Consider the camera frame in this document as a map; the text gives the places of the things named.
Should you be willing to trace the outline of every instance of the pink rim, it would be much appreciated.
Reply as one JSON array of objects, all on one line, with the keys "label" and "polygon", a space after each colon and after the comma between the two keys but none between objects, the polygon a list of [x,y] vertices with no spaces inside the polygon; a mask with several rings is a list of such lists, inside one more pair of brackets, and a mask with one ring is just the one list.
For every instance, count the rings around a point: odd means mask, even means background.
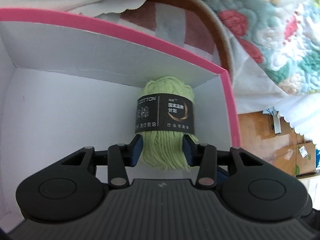
[{"label": "pink rim", "polygon": [[42,23],[101,33],[159,50],[166,54],[198,65],[213,73],[220,74],[229,116],[231,145],[238,147],[241,146],[239,121],[236,113],[236,104],[231,89],[231,82],[228,71],[222,67],[219,67],[214,63],[167,41],[163,41],[156,37],[149,36],[145,33],[115,23],[86,17],[83,15],[43,9],[0,8],[0,21]]}]

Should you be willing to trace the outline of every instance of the ribbed black surface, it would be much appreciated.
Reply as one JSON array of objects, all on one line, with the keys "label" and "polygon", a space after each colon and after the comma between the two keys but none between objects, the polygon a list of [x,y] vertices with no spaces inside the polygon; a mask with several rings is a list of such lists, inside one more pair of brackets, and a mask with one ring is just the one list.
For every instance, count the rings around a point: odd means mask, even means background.
[{"label": "ribbed black surface", "polygon": [[14,240],[300,240],[311,239],[297,220],[260,224],[229,212],[212,191],[189,180],[136,179],[111,191],[102,205],[77,221],[47,225],[30,220]]}]

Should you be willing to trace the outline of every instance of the white vertical line on label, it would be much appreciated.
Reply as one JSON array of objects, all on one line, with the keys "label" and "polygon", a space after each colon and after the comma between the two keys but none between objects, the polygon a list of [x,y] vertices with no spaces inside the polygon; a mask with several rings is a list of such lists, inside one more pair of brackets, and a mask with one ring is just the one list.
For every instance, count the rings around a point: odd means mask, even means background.
[{"label": "white vertical line on label", "polygon": [[158,96],[158,124],[157,124],[157,126],[159,126],[159,105],[160,105],[160,96]]}]

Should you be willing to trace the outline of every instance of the yarn skein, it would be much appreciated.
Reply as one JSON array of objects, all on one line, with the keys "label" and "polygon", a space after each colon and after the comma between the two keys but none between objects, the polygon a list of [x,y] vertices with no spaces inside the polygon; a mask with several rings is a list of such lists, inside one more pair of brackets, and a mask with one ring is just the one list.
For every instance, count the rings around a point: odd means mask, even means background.
[{"label": "yarn skein", "polygon": [[[150,81],[141,96],[167,93],[185,97],[194,103],[192,88],[174,77],[164,77]],[[154,168],[162,170],[190,170],[190,166],[182,151],[182,139],[185,133],[177,131],[144,131],[142,160]],[[197,138],[189,134],[194,142]]]}]

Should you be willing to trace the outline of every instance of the silver screw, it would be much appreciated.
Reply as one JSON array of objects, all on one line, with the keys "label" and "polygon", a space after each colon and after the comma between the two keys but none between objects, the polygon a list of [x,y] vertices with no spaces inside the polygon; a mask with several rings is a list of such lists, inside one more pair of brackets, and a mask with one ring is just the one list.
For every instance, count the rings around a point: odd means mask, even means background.
[{"label": "silver screw", "polygon": [[201,184],[203,186],[211,186],[214,184],[214,180],[211,178],[207,178],[207,177],[199,179],[198,182],[199,182],[199,184]]},{"label": "silver screw", "polygon": [[113,178],[110,183],[112,185],[115,185],[115,186],[123,186],[124,184],[127,183],[126,179],[124,178],[121,178],[121,177],[116,177],[116,178]]}]

